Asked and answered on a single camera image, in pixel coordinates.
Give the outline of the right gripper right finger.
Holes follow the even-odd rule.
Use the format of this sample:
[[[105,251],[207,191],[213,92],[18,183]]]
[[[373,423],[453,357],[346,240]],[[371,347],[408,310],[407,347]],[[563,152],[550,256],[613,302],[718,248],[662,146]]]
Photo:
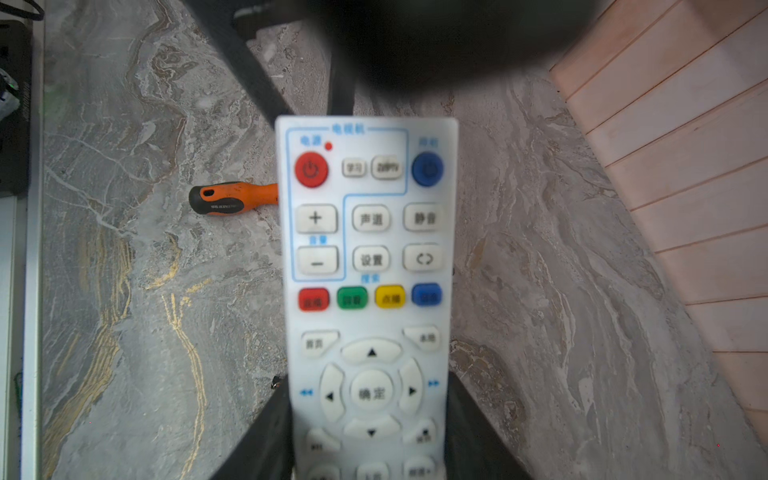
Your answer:
[[[454,372],[447,382],[444,465],[447,479],[532,479]]]

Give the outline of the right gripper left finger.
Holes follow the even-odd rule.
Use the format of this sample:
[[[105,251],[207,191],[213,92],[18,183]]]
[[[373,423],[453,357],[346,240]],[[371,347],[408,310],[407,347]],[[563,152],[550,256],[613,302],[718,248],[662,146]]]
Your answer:
[[[293,413],[288,376],[275,376],[272,395],[211,479],[279,479],[295,477]]]

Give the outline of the orange handled screwdriver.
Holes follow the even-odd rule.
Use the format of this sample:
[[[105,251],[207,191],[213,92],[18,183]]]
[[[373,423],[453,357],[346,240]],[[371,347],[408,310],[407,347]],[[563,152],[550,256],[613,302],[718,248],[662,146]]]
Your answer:
[[[200,215],[239,215],[264,205],[278,204],[278,185],[255,185],[247,182],[224,182],[194,186],[188,194],[192,210]]]

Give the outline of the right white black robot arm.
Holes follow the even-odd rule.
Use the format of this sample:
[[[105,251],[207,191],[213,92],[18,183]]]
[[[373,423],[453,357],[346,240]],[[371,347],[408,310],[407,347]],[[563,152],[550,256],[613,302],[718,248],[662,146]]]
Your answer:
[[[279,209],[287,374],[219,479],[524,479],[449,368],[459,125],[357,116],[553,53],[592,1],[191,1],[276,139],[278,180],[196,187],[192,208]],[[292,111],[248,41],[304,20],[328,43],[327,111]]]

